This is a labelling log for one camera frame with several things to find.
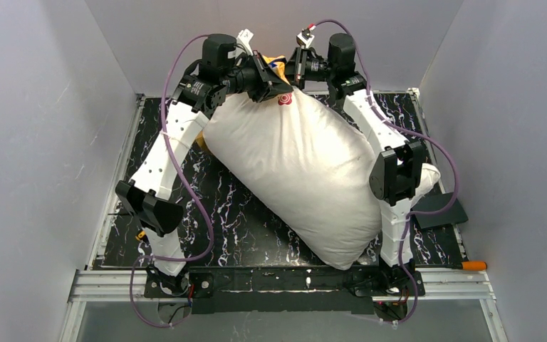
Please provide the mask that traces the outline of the yellow and blue pillowcase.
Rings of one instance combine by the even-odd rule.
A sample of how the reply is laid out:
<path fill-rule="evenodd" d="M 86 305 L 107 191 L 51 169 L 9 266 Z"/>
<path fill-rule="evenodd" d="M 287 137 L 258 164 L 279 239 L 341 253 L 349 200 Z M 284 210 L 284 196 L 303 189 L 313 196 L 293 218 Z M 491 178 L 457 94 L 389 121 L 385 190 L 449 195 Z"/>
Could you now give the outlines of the yellow and blue pillowcase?
<path fill-rule="evenodd" d="M 285 84 L 290 85 L 287 77 L 285 77 L 284 75 L 285 66 L 286 66 L 285 56 L 279 56 L 277 58 L 265 57 L 265 61 L 267 62 L 267 66 L 276 74 L 278 78 L 280 78 Z M 207 151 L 209 153 L 209 148 L 204 139 L 203 131 L 201 131 L 198 134 L 198 136 L 195 139 L 195 142 L 198 144 L 198 146 L 200 146 L 200 148 L 203 151 Z"/>

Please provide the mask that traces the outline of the white pillow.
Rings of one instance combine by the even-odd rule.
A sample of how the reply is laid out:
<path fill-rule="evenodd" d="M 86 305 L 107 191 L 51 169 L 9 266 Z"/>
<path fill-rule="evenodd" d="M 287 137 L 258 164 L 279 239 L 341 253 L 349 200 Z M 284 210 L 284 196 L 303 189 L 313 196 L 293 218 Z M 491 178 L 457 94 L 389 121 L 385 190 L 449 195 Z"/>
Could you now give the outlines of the white pillow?
<path fill-rule="evenodd" d="M 354 121 L 315 98 L 297 89 L 261 103 L 234 94 L 203 134 L 212 154 L 325 264 L 346 270 L 383 237 L 369 184 L 375 153 Z M 423 164 L 417 201 L 439 178 Z"/>

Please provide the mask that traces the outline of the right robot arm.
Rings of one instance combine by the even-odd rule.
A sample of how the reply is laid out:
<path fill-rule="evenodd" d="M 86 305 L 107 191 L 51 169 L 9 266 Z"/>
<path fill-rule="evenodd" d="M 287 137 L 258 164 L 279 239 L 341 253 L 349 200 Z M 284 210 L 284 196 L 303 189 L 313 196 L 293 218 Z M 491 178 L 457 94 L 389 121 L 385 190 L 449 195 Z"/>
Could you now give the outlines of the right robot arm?
<path fill-rule="evenodd" d="M 375 153 L 369 184 L 379 200 L 382 215 L 380 256 L 389 267 L 404 266 L 412 260 L 407 242 L 409 212 L 417 202 L 425 157 L 424 145 L 409 141 L 375 114 L 375 101 L 365 77 L 356 69 L 357 46 L 347 33 L 329 38 L 328 55 L 319 56 L 312 48 L 314 25 L 296 38 L 297 48 L 286 68 L 292 85 L 304 88 L 307 81 L 328 85 L 330 105 L 339 105 L 367 138 Z"/>

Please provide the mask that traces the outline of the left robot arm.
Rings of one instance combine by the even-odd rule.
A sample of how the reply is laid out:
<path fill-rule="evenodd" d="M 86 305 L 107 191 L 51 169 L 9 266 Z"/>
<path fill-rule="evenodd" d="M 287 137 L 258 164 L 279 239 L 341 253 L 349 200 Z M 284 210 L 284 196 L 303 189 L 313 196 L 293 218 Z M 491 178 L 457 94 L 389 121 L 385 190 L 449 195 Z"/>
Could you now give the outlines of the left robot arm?
<path fill-rule="evenodd" d="M 184 255 L 177 231 L 184 208 L 171 199 L 174 182 L 179 180 L 202 213 L 209 237 L 214 236 L 212 221 L 181 168 L 195 138 L 228 95 L 243 93 L 260 103 L 293 90 L 251 47 L 253 36 L 246 28 L 237 36 L 211 33 L 198 37 L 202 40 L 201 58 L 185 69 L 173 91 L 163 90 L 156 141 L 131 178 L 115 186 L 118 199 L 141 224 L 152 249 L 141 259 L 151 261 L 167 276 L 178 276 L 187 262 L 205 257 L 214 246 L 210 242 L 200 254 Z"/>

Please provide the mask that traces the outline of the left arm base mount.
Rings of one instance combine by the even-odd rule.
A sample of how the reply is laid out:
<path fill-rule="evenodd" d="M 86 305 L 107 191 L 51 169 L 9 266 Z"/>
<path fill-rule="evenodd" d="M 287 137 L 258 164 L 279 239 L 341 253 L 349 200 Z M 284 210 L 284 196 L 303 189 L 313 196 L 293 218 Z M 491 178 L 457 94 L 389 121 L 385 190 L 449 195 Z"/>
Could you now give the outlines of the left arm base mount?
<path fill-rule="evenodd" d="M 214 293 L 214 277 L 209 272 L 192 271 L 184 267 L 177 276 L 170 276 L 155 266 L 145 269 L 146 284 L 144 297 L 146 298 L 209 298 Z"/>

